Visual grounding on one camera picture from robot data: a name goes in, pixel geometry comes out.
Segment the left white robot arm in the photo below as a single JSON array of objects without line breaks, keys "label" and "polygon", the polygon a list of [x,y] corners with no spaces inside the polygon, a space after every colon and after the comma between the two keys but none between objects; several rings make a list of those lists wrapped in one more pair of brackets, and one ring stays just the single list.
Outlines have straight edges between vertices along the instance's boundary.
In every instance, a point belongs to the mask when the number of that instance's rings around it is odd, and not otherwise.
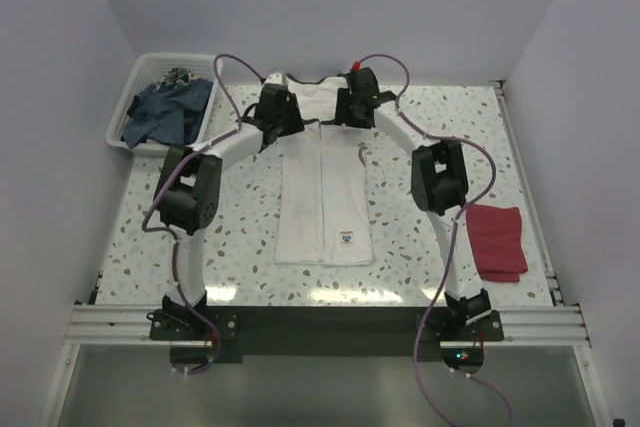
[{"label": "left white robot arm", "polygon": [[183,338],[196,339],[207,327],[204,236],[217,215],[223,173],[303,130],[296,95],[283,85],[266,83],[237,128],[198,147],[172,147],[167,152],[142,227],[173,240],[169,291],[162,309],[176,310],[171,325]]}]

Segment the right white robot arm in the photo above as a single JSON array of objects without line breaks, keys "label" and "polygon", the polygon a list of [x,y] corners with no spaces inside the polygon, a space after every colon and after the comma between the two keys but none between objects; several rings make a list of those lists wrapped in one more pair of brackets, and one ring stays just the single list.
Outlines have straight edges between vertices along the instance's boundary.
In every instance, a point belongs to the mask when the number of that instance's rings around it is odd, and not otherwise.
[{"label": "right white robot arm", "polygon": [[444,264],[441,286],[433,298],[446,302],[445,326],[459,340],[469,339],[491,313],[489,295],[479,278],[473,256],[458,253],[464,236],[469,180],[462,141],[428,134],[400,111],[400,96],[382,91],[373,70],[356,62],[345,74],[347,86],[338,90],[335,123],[376,129],[389,136],[410,157],[410,193],[432,224]]}]

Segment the white tank top navy trim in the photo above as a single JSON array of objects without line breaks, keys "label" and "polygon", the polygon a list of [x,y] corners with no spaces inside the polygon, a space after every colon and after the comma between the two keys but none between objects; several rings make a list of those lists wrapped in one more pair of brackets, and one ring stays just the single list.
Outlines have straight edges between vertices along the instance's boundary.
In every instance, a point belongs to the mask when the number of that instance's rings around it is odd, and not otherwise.
[{"label": "white tank top navy trim", "polygon": [[301,83],[287,76],[305,123],[277,144],[283,154],[275,262],[353,267],[374,260],[366,199],[365,132],[333,123],[339,76]]}]

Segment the red tank top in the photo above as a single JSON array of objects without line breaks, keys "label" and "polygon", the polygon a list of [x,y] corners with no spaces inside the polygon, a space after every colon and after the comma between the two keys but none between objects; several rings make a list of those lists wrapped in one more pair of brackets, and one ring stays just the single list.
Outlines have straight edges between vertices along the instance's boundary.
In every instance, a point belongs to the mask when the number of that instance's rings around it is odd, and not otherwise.
[{"label": "red tank top", "polygon": [[472,205],[466,226],[477,271],[483,281],[518,283],[528,272],[522,248],[522,218],[517,207]]}]

